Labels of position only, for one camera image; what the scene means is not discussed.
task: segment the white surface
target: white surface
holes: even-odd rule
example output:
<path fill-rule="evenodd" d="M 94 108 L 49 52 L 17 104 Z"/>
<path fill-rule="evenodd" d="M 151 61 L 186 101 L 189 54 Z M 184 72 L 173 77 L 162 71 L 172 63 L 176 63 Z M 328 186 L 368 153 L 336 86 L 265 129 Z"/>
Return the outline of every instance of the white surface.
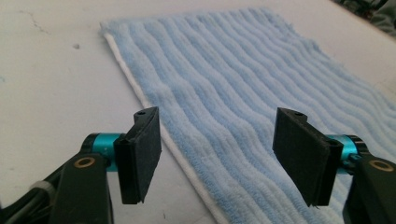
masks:
<path fill-rule="evenodd" d="M 336 61 L 396 101 L 396 42 L 330 0 L 0 0 L 0 201 L 7 206 L 67 161 L 89 133 L 124 133 L 142 107 L 100 21 L 202 9 L 267 6 Z M 144 204 L 122 205 L 108 176 L 116 223 L 213 223 L 175 159 L 163 154 Z"/>

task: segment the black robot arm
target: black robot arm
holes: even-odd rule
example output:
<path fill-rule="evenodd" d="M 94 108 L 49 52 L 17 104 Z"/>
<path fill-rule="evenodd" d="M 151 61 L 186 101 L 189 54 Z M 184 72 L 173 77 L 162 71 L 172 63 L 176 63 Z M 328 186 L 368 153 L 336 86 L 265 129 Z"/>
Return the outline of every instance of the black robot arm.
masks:
<path fill-rule="evenodd" d="M 396 165 L 354 135 L 324 135 L 298 111 L 279 108 L 273 150 L 307 205 L 328 205 L 337 173 L 353 175 L 345 223 L 396 223 Z"/>
<path fill-rule="evenodd" d="M 143 202 L 161 155 L 158 107 L 134 114 L 128 133 L 92 133 L 80 152 L 14 204 L 0 223 L 113 223 L 106 171 L 118 172 L 122 203 Z"/>

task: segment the blue anodized joint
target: blue anodized joint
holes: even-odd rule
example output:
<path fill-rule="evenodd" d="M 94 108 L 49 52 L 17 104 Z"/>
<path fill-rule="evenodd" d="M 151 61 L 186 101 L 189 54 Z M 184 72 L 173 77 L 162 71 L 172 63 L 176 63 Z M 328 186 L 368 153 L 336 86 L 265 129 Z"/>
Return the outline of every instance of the blue anodized joint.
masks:
<path fill-rule="evenodd" d="M 344 145 L 343 147 L 343 152 L 341 154 L 341 163 L 348 163 L 348 157 L 349 155 L 358 155 L 358 149 L 356 148 L 355 143 L 353 143 L 352 139 L 350 139 L 348 136 L 344 135 L 344 134 L 327 134 L 327 137 L 337 140 L 340 143 L 342 143 Z M 347 171 L 340 167 L 338 169 L 338 173 L 339 174 L 346 174 Z"/>
<path fill-rule="evenodd" d="M 108 172 L 118 171 L 113 143 L 120 135 L 121 133 L 99 133 L 93 142 L 92 152 L 100 153 L 110 160 L 110 166 L 107 167 Z"/>

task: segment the black cable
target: black cable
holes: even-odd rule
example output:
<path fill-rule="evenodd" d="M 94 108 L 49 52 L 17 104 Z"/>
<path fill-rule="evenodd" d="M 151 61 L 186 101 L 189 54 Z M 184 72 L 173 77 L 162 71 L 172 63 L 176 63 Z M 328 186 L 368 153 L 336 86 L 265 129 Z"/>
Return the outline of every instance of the black cable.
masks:
<path fill-rule="evenodd" d="M 375 9 L 375 10 L 379 10 L 379 9 L 380 9 L 382 6 L 384 6 L 387 2 L 388 2 L 388 0 L 381 0 L 381 1 L 379 1 L 379 3 L 375 5 L 374 9 Z"/>
<path fill-rule="evenodd" d="M 47 192 L 40 189 L 32 200 L 25 204 L 24 207 L 14 213 L 11 217 L 7 218 L 6 224 L 26 223 L 29 216 L 48 202 L 49 196 Z"/>
<path fill-rule="evenodd" d="M 15 213 L 21 210 L 27 203 L 29 203 L 38 193 L 38 189 L 31 189 L 19 198 L 15 203 L 3 209 L 3 216 L 7 220 Z"/>
<path fill-rule="evenodd" d="M 50 220 L 50 211 L 52 206 L 44 207 L 43 209 L 35 212 L 32 216 L 29 217 L 29 220 L 26 224 L 41 224 L 48 223 Z"/>

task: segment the towel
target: towel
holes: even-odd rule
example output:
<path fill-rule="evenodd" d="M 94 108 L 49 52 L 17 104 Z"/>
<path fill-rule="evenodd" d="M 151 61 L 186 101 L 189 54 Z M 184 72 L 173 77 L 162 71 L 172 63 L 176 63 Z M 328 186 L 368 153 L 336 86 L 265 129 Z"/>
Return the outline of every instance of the towel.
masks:
<path fill-rule="evenodd" d="M 395 161 L 396 104 L 266 8 L 102 23 L 144 107 L 218 223 L 342 223 L 351 176 L 307 207 L 272 150 L 276 109 Z"/>

